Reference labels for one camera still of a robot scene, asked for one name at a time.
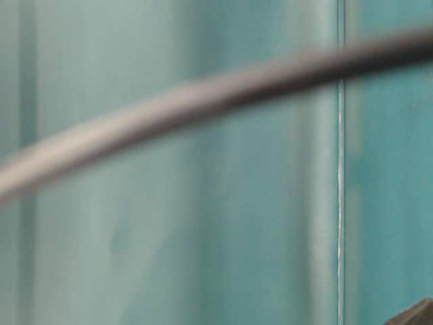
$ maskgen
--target vertical line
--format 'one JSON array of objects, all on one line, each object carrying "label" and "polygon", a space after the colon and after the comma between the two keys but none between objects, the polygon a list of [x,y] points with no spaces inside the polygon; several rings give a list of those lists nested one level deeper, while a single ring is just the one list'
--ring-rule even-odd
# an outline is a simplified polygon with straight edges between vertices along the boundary
[{"label": "vertical line", "polygon": [[[337,40],[338,48],[342,49],[345,43],[345,8],[344,0],[338,0],[337,4]],[[345,84],[341,80],[338,83],[338,243],[337,243],[337,277],[338,277],[338,325],[344,325],[344,300],[345,300],[345,176],[346,176],[346,156],[345,156],[345,136],[346,136],[346,117],[345,117]]]},{"label": "vertical line", "polygon": [[[35,0],[20,0],[20,146],[37,138]],[[33,323],[35,277],[35,208],[33,195],[20,201],[19,325]]]}]

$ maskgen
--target black wire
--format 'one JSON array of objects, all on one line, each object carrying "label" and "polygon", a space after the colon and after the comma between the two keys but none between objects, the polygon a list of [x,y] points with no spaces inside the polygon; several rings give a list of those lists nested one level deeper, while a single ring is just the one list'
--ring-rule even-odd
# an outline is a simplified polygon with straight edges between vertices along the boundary
[{"label": "black wire", "polygon": [[339,53],[271,62],[184,86],[24,149],[0,169],[0,204],[50,179],[176,129],[340,79],[432,58],[433,28],[425,28]]}]

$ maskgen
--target cable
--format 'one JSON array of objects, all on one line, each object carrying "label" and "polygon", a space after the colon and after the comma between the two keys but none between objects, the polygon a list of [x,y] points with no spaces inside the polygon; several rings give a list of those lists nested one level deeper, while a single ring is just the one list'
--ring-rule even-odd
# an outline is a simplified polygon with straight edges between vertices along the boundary
[{"label": "cable", "polygon": [[432,58],[433,28],[425,28],[186,85],[25,148],[0,168],[0,204],[128,147],[247,105]]}]

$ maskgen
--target glass panel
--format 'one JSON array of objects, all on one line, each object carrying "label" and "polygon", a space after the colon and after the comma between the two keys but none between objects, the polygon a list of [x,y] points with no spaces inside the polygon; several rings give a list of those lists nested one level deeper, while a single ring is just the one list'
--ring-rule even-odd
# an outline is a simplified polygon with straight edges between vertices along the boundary
[{"label": "glass panel", "polygon": [[[336,13],[336,0],[2,1],[15,43],[0,49],[1,154],[196,77],[335,48]],[[266,104],[3,209],[1,322],[335,324],[336,106],[334,86]]]}]

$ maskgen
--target teal background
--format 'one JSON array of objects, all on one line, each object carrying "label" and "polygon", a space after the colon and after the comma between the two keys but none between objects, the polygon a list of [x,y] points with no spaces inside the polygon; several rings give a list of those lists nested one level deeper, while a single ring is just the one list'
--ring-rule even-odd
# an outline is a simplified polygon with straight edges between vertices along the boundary
[{"label": "teal background", "polygon": [[[346,40],[431,24],[433,2],[346,1]],[[433,295],[430,66],[346,92],[346,323],[382,324]]]},{"label": "teal background", "polygon": [[[0,0],[0,155],[197,77],[337,46],[336,0]],[[335,324],[336,86],[1,211],[4,324]]]}]

